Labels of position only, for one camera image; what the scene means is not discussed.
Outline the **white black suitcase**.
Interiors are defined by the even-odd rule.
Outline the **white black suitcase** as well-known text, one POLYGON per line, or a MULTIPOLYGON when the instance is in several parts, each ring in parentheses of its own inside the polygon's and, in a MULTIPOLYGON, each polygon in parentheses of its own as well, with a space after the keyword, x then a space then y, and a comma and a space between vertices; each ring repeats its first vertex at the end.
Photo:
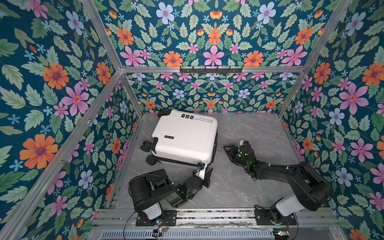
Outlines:
POLYGON ((151 141, 140 149, 151 153, 147 163, 162 163, 197 167, 209 166, 216 153, 218 121, 214 117, 187 113, 175 109, 158 112, 159 121, 151 141))

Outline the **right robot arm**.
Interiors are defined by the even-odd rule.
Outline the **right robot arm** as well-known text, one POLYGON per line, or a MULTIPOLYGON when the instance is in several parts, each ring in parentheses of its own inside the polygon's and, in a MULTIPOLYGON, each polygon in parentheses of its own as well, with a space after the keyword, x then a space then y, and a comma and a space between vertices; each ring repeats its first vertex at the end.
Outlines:
POLYGON ((268 218, 274 225, 282 224, 284 218, 302 210, 317 211, 334 194, 327 181, 307 162, 275 165, 259 161, 248 141, 242 141, 239 146, 224 146, 224 150, 229 160, 243 167, 254 181, 272 180, 291 187, 291 196, 281 198, 267 210, 268 218))

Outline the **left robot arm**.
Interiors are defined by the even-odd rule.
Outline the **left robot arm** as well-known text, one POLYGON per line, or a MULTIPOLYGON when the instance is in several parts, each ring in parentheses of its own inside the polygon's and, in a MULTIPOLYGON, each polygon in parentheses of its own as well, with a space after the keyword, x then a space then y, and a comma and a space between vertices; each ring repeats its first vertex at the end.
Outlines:
POLYGON ((208 168, 203 179, 200 171, 193 173, 183 184, 174 185, 165 169, 137 176, 129 182, 129 194, 138 216, 145 215, 153 226, 164 222, 165 214, 161 201, 167 201, 171 207, 177 208, 192 200, 196 194, 208 188, 213 170, 208 168))

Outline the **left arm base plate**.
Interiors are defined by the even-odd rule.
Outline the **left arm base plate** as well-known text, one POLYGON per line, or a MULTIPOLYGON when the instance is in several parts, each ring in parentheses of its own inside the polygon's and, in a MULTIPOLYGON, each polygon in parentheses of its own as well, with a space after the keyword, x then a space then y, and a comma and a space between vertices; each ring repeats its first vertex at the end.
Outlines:
POLYGON ((137 227, 174 227, 177 221, 177 211, 176 210, 163 210, 163 212, 154 219, 149 219, 146 213, 138 213, 136 220, 137 227))

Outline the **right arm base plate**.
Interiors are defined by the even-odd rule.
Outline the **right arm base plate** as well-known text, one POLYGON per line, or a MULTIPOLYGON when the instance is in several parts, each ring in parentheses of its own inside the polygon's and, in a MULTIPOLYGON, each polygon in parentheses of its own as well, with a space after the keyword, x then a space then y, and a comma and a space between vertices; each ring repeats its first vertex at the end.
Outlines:
POLYGON ((277 210, 255 209, 255 219, 258 226, 296 226, 298 224, 294 214, 284 217, 277 210))

